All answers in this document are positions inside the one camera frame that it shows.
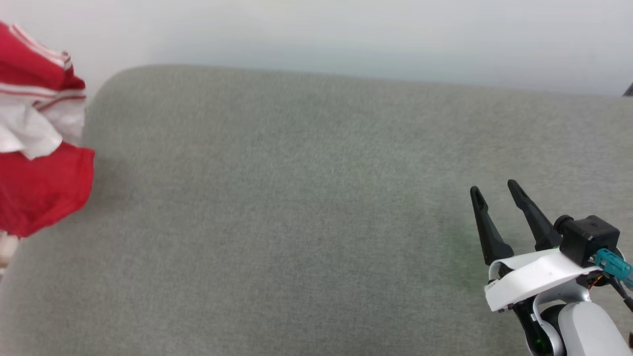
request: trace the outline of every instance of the white background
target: white background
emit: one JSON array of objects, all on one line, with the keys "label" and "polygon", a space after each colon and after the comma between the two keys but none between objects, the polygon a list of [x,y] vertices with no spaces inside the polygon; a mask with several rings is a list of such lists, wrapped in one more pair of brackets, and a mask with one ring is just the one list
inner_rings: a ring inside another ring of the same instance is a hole
[{"label": "white background", "polygon": [[68,50],[93,94],[114,73],[198,63],[619,96],[631,0],[0,0]]}]

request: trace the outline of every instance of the gray fabric surface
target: gray fabric surface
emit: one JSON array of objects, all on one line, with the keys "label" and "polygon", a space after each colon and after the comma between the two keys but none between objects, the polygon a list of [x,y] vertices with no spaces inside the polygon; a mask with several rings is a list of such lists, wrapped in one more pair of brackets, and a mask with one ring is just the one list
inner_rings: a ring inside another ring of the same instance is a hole
[{"label": "gray fabric surface", "polygon": [[[633,100],[208,67],[117,75],[86,208],[0,284],[0,355],[527,355],[468,195],[533,249],[595,213],[633,256]],[[592,293],[624,333],[631,314]]]}]

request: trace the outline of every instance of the robotic arm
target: robotic arm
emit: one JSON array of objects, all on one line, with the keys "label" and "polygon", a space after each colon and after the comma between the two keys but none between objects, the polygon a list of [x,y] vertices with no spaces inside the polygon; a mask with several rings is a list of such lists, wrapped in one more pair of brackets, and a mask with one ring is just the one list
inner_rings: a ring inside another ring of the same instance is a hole
[{"label": "robotic arm", "polygon": [[[489,267],[484,287],[492,311],[514,311],[533,356],[631,356],[609,315],[591,302],[593,287],[613,286],[633,311],[633,270],[616,245],[620,231],[595,215],[563,215],[552,225],[516,181],[510,193],[532,230],[536,252],[516,255],[488,215],[479,188],[470,189]],[[558,304],[545,307],[549,302]]]}]

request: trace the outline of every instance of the teal connector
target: teal connector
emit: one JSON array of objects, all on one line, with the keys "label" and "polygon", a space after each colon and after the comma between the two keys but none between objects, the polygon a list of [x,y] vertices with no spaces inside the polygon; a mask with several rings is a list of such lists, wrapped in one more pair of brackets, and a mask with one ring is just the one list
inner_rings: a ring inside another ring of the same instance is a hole
[{"label": "teal connector", "polygon": [[625,260],[606,248],[602,248],[596,252],[594,263],[606,273],[621,280],[627,288],[633,291],[633,270]]}]

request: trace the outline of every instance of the red and white clothing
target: red and white clothing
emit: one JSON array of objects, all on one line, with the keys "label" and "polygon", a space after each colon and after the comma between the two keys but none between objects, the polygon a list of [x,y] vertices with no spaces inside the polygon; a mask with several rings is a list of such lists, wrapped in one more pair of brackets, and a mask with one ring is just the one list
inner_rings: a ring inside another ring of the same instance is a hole
[{"label": "red and white clothing", "polygon": [[0,23],[0,152],[33,159],[50,155],[62,141],[79,144],[84,89],[68,53]]},{"label": "red and white clothing", "polygon": [[26,238],[88,200],[84,89],[68,53],[0,22],[0,235]]}]

